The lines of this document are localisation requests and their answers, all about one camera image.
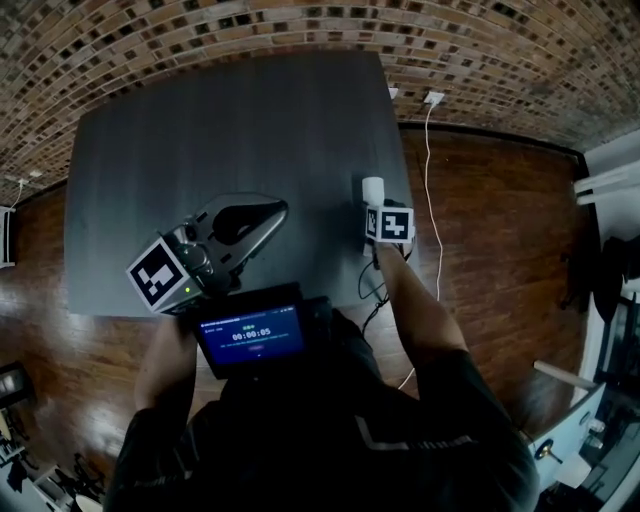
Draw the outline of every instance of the brick wall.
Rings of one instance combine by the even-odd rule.
[[[221,62],[375,51],[399,121],[585,149],[640,125],[632,0],[48,0],[0,5],[0,204],[67,175],[75,126],[111,98]]]

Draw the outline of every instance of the display screen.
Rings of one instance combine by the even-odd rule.
[[[255,362],[304,349],[294,306],[202,322],[200,331],[217,364]]]

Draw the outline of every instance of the wooden floor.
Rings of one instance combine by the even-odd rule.
[[[423,188],[424,132],[403,133],[422,278],[435,293],[438,243]],[[543,359],[577,371],[585,318],[558,307],[560,261],[588,223],[570,182],[576,162],[529,146],[434,133],[429,188],[444,259],[442,302],[458,318],[482,374],[515,421],[535,432],[567,407],[570,390],[534,375]],[[26,414],[33,450],[68,465],[80,451],[108,474],[133,415],[132,389],[153,322],[69,314],[63,262],[65,188],[19,208],[18,265],[0,271],[0,364],[21,360],[38,402]],[[358,323],[368,308],[346,313]],[[384,377],[410,370],[390,308],[368,328]],[[198,360],[193,410],[222,383]],[[407,392],[415,394],[415,383]]]

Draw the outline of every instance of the wall outlet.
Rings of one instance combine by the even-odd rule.
[[[427,94],[427,97],[424,99],[424,102],[431,103],[435,107],[438,103],[442,101],[442,98],[444,98],[443,92],[431,91],[429,94]]]

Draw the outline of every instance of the white cable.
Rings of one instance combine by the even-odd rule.
[[[429,195],[429,187],[427,185],[428,171],[429,171],[429,160],[431,158],[431,149],[429,148],[429,116],[431,116],[431,111],[433,110],[435,105],[432,103],[429,108],[429,112],[427,112],[427,119],[424,122],[424,140],[427,144],[427,161],[424,164],[424,191],[427,193],[427,203],[429,204],[429,215],[431,216],[431,223],[433,224],[433,230],[436,233],[436,238],[438,239],[438,245],[440,246],[440,258],[438,260],[438,275],[436,277],[436,300],[440,302],[440,271],[442,270],[442,254],[444,253],[444,248],[442,247],[442,241],[440,240],[440,235],[438,234],[438,227],[436,226],[436,221],[433,218],[433,209],[431,208],[431,196]],[[407,378],[402,381],[402,384],[398,386],[398,389],[402,389],[404,385],[409,382],[409,379],[416,372],[415,368],[411,368],[409,375]]]
[[[18,192],[18,199],[16,199],[16,202],[13,203],[10,208],[13,208],[15,205],[18,204],[18,201],[20,201],[20,196],[22,195],[22,188],[23,187],[24,187],[24,183],[20,182],[20,191]]]

